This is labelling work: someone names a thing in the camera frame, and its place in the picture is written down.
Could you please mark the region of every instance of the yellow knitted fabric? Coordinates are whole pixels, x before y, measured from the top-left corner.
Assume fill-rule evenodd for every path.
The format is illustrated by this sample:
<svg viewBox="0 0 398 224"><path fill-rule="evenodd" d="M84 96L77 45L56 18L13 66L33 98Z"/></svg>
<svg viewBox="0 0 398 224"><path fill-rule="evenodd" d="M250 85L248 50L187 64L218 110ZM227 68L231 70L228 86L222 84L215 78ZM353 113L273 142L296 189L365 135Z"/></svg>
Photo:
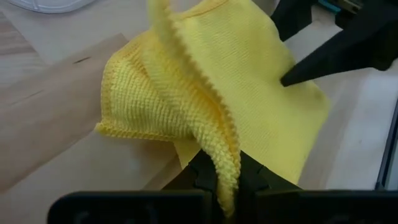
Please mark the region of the yellow knitted fabric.
<svg viewBox="0 0 398 224"><path fill-rule="evenodd" d="M153 27L106 65L102 121L110 136L173 141L184 165L202 148L228 217L239 150L296 183L328 101L312 82L284 88L294 61L251 0L207 0L182 14L148 0Z"/></svg>

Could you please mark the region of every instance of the cloth fold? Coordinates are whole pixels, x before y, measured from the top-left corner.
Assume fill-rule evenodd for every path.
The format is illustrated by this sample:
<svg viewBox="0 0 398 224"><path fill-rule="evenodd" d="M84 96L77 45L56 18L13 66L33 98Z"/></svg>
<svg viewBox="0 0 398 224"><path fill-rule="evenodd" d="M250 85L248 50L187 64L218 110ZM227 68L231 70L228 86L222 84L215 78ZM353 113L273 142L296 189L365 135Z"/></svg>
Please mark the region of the cloth fold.
<svg viewBox="0 0 398 224"><path fill-rule="evenodd" d="M328 100L312 82L280 84L294 60L271 19L250 0L204 0L181 14L148 0L148 9L153 26L106 65L96 130L173 141L183 167L202 148L227 217L240 149L297 183Z"/></svg>

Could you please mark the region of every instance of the white plate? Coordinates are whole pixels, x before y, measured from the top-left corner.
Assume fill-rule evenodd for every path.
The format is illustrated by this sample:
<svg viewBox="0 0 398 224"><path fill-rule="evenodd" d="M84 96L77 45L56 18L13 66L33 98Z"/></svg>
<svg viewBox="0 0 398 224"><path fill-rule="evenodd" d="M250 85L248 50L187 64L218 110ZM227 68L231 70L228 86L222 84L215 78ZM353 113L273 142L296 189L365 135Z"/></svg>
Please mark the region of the white plate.
<svg viewBox="0 0 398 224"><path fill-rule="evenodd" d="M8 0L24 9L43 13L64 13L81 8L95 0Z"/></svg>

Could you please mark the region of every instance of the light wood surface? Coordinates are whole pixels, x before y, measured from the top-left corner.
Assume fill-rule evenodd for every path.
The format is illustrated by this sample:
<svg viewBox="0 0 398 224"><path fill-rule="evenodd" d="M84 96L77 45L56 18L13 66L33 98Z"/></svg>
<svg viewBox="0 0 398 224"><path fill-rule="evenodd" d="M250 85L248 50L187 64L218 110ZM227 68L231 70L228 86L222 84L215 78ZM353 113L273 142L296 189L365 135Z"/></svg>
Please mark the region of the light wood surface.
<svg viewBox="0 0 398 224"><path fill-rule="evenodd" d="M0 91L0 190L93 130L103 68L126 43L117 35Z"/></svg>
<svg viewBox="0 0 398 224"><path fill-rule="evenodd" d="M90 133L0 196L0 223L43 224L51 204L76 191L143 189L175 156L171 143Z"/></svg>
<svg viewBox="0 0 398 224"><path fill-rule="evenodd" d="M0 11L0 90L44 67L30 43Z"/></svg>

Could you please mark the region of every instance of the black plastic part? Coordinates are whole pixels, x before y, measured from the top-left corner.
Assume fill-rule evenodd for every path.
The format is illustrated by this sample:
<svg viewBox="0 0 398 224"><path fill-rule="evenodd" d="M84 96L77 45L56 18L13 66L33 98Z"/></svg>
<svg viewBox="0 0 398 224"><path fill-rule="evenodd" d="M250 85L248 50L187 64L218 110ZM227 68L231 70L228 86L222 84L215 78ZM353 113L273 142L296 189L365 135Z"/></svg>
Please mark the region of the black plastic part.
<svg viewBox="0 0 398 224"><path fill-rule="evenodd" d="M335 24L336 24L336 26L338 26L342 29L345 29L348 27L349 22L351 22L354 19L354 17L355 17L355 14L342 9L335 16Z"/></svg>
<svg viewBox="0 0 398 224"><path fill-rule="evenodd" d="M397 203L398 192L265 190L256 223L398 223Z"/></svg>
<svg viewBox="0 0 398 224"><path fill-rule="evenodd" d="M201 189L211 195L212 220L219 223L223 219L223 211L217 202L217 174L213 161L203 150L189 162L189 165L170 181L163 190Z"/></svg>
<svg viewBox="0 0 398 224"><path fill-rule="evenodd" d="M58 199L47 223L211 223L211 211L212 195L202 190L78 192Z"/></svg>
<svg viewBox="0 0 398 224"><path fill-rule="evenodd" d="M257 192L266 190L297 190L296 185L281 178L246 153L241 152L241 176L236 204L237 223L258 223Z"/></svg>
<svg viewBox="0 0 398 224"><path fill-rule="evenodd" d="M282 41L298 33L312 22L311 6L317 0L280 0L271 19Z"/></svg>
<svg viewBox="0 0 398 224"><path fill-rule="evenodd" d="M393 157L394 154L396 153L397 140L398 140L398 100L396 103L394 114L392 116L390 131L388 133L386 148L384 150L383 158L381 161L379 176L377 177L376 190L386 189L386 185L391 174Z"/></svg>
<svg viewBox="0 0 398 224"><path fill-rule="evenodd" d="M283 86L333 73L373 67L387 70L398 56L396 0L367 2L347 28L296 64L281 79Z"/></svg>

